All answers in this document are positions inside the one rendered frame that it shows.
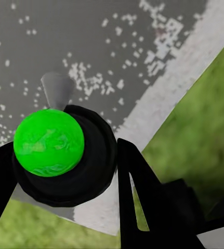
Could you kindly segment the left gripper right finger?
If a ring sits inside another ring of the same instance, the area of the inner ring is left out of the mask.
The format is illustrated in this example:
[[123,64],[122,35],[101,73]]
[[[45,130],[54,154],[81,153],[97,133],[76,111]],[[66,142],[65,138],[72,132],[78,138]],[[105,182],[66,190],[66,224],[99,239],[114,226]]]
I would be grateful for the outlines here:
[[[117,141],[121,249],[205,249],[138,148]],[[130,177],[150,231],[137,227]]]

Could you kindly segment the insectifuge atomizer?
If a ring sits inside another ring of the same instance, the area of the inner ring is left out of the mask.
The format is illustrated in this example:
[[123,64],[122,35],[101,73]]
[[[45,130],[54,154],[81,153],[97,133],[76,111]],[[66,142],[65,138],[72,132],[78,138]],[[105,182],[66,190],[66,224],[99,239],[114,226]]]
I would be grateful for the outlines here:
[[50,108],[27,116],[14,136],[15,177],[37,202],[75,207],[106,191],[117,170],[117,140],[96,112],[68,102],[78,84],[62,73],[41,78]]

